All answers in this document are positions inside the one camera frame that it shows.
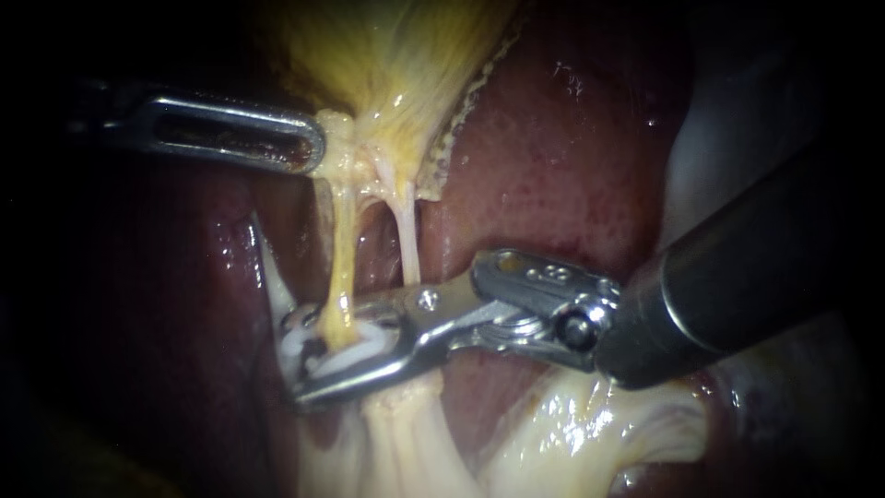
metal grasper jaw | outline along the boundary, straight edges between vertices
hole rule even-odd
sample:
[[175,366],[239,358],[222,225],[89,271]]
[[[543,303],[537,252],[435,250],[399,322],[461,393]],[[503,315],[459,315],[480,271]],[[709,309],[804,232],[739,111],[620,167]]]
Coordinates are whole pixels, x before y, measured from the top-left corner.
[[[389,346],[331,373],[290,372],[294,407],[317,411],[358,399],[442,366],[462,348],[593,372],[596,337],[611,326],[619,292],[578,266],[511,249],[479,252],[468,271],[444,283],[358,298],[355,315],[382,324]],[[310,326],[317,311],[308,305],[295,315]]]
[[305,113],[143,81],[81,78],[65,89],[63,133],[72,143],[222,161],[306,174],[325,134]]

white tissue strand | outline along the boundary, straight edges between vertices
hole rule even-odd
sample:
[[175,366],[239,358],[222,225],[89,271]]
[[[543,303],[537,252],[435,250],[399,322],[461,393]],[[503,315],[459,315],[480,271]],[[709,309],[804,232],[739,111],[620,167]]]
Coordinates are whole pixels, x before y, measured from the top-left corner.
[[440,403],[439,370],[343,408],[334,443],[315,445],[299,420],[298,496],[482,498],[454,447]]
[[454,447],[442,391],[443,375],[434,370],[363,399],[372,457],[362,496],[485,496]]
[[696,461],[706,448],[704,406],[683,384],[629,392],[562,372],[535,407],[481,470],[489,497],[604,498],[619,471]]

yellow fat tissue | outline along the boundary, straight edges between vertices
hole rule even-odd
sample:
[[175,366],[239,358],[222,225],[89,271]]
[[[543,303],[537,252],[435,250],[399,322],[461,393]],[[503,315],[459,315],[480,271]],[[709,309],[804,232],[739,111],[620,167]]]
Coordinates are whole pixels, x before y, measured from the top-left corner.
[[394,213],[405,284],[420,282],[417,198],[445,178],[429,148],[467,84],[501,45],[512,0],[265,0],[257,41],[280,84],[306,98],[329,135],[313,177],[334,213],[332,277],[320,334],[331,351],[359,340],[351,311],[360,211]]

surgical instrument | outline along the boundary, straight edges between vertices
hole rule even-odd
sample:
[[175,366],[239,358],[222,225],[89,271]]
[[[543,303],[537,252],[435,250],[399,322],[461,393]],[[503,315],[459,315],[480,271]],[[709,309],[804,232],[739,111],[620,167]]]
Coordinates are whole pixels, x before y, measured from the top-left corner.
[[65,83],[62,133],[75,145],[223,161],[306,174],[325,135],[305,113],[137,80]]

metal screw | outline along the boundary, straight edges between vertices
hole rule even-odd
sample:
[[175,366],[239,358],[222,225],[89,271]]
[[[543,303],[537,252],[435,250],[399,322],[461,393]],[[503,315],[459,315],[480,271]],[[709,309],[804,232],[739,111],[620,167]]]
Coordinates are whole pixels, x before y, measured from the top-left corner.
[[557,334],[566,346],[574,350],[589,351],[596,344],[596,324],[580,313],[564,316]]
[[440,293],[433,289],[425,289],[418,295],[418,308],[424,311],[433,311],[436,309],[440,300]]

